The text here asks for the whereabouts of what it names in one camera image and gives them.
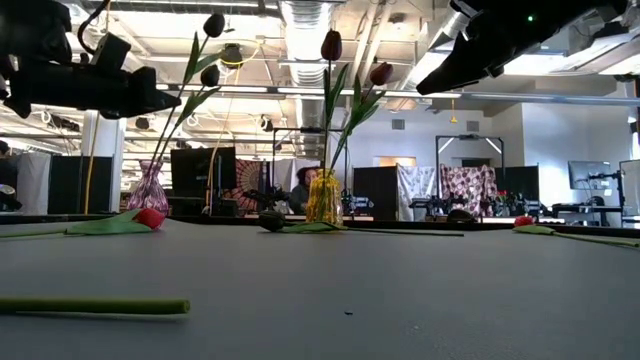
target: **white wall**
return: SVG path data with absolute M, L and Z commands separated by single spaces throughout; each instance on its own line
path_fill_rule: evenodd
M 513 105 L 493 117 L 493 136 L 504 141 L 505 166 L 524 166 L 524 128 L 522 104 Z
M 540 166 L 540 201 L 549 206 L 586 200 L 572 191 L 567 162 L 590 160 L 584 108 L 572 105 L 523 104 L 525 165 Z
M 336 109 L 335 126 L 343 119 L 343 109 Z M 451 112 L 433 114 L 419 107 L 412 111 L 392 114 L 378 110 L 369 120 L 361 124 L 349 138 L 349 179 L 352 168 L 374 166 L 377 156 L 412 156 L 418 166 L 435 166 L 435 136 L 466 134 L 467 121 L 479 121 L 479 135 L 491 134 L 491 118 L 484 117 L 482 111 L 456 111 L 457 124 L 450 122 Z M 392 119 L 404 119 L 405 130 L 392 130 Z M 440 146 L 446 141 L 440 140 Z M 331 149 L 337 141 L 332 139 Z M 459 166 L 461 158 L 494 158 L 496 151 L 484 141 L 454 140 L 441 154 L 440 163 Z M 336 165 L 336 175 L 344 179 L 344 151 Z
M 625 97 L 622 86 L 609 97 Z M 608 161 L 611 171 L 619 162 L 631 158 L 629 109 L 616 106 L 575 106 L 524 104 L 525 164 L 540 166 L 540 198 L 546 205 L 582 202 L 588 191 L 571 190 L 567 162 L 571 160 Z M 618 205 L 618 190 L 592 191 L 607 205 Z M 609 221 L 619 222 L 611 214 Z

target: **window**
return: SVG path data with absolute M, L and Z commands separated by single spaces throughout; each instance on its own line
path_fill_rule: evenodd
M 374 159 L 374 164 L 380 167 L 396 166 L 416 166 L 418 162 L 415 157 L 398 157 L 398 156 L 378 156 Z

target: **glass vase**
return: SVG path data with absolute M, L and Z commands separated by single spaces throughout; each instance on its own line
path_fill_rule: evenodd
M 142 178 L 138 182 L 136 189 L 131 193 L 127 210 L 151 208 L 168 215 L 169 202 L 158 180 L 158 174 L 162 169 L 162 161 L 153 164 L 151 171 L 149 171 L 150 164 L 151 161 L 149 160 L 140 161 Z
M 340 182 L 332 170 L 318 170 L 318 177 L 311 183 L 307 222 L 326 222 L 342 226 Z

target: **woman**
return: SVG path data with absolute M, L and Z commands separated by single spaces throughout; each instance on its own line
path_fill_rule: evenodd
M 307 202 L 309 201 L 309 189 L 311 182 L 318 177 L 316 168 L 302 168 L 296 173 L 298 185 L 293 188 L 289 196 L 289 206 L 296 215 L 304 215 L 307 212 Z

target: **monitor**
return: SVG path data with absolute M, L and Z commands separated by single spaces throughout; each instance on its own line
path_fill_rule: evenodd
M 205 197 L 213 148 L 171 150 L 171 179 L 175 196 Z M 214 186 L 235 189 L 236 148 L 218 148 L 213 166 Z
M 611 179 L 598 176 L 611 174 L 606 161 L 569 161 L 569 183 L 572 190 L 611 189 Z

